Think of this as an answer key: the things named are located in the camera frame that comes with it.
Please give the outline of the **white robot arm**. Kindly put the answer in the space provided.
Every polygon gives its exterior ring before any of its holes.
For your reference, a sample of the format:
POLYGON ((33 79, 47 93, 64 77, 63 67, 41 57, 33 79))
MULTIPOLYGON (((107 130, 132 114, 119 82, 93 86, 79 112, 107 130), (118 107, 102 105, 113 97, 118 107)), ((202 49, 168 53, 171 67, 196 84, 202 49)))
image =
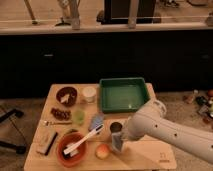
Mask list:
POLYGON ((213 133, 169 121, 166 112, 161 101, 149 100, 124 122, 122 140, 138 141, 148 135, 213 164, 213 133))

